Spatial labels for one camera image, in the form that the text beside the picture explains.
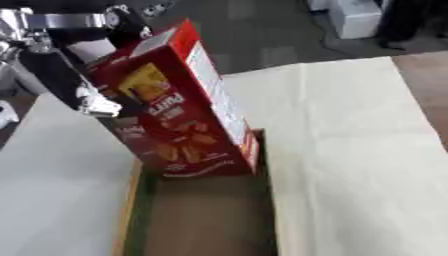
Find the nutrition label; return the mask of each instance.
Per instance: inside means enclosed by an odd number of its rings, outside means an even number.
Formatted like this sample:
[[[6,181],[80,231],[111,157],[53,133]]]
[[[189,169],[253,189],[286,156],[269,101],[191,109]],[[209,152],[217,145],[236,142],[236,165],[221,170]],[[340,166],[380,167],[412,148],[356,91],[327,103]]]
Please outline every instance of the nutrition label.
[[[196,79],[198,79],[199,84],[207,95],[211,97],[221,78],[200,42],[194,45],[186,62]]]
[[[246,124],[236,106],[223,89],[223,82],[200,42],[197,42],[187,65],[212,102],[212,109],[235,145],[244,143]]]

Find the gray floor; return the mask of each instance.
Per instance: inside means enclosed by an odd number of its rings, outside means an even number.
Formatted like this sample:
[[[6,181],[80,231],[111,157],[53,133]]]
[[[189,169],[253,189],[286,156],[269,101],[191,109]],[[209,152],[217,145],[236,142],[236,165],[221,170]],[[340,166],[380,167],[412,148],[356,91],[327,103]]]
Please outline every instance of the gray floor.
[[[424,33],[406,51],[381,49],[373,39],[340,40],[327,15],[311,15],[304,0],[179,0],[157,23],[182,17],[195,23],[223,74],[448,49],[448,41]]]

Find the white container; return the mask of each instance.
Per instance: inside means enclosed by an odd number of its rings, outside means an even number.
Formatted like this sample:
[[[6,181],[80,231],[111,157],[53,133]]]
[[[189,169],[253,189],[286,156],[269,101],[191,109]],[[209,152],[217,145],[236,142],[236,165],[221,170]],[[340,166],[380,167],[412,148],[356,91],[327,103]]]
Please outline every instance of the white container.
[[[308,0],[308,5],[311,11],[327,10],[329,2],[333,0]]]
[[[372,37],[382,11],[372,0],[332,0],[330,19],[341,39]]]

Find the cereal box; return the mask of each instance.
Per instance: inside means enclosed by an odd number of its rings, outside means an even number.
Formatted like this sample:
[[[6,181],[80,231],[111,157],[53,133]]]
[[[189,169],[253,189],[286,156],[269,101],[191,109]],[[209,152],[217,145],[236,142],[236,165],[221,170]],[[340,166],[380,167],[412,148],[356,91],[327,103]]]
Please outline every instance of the cereal box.
[[[123,105],[107,127],[165,177],[253,173],[258,143],[188,20],[89,68]]]

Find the white sheet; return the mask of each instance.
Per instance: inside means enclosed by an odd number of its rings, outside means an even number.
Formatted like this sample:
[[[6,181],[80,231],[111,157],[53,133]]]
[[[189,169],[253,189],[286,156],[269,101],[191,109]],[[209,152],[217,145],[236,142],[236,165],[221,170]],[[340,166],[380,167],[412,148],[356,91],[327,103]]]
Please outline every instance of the white sheet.
[[[134,157],[40,96],[0,151],[0,255],[111,255]]]
[[[448,156],[389,58],[226,85],[266,129],[280,255],[448,254]]]

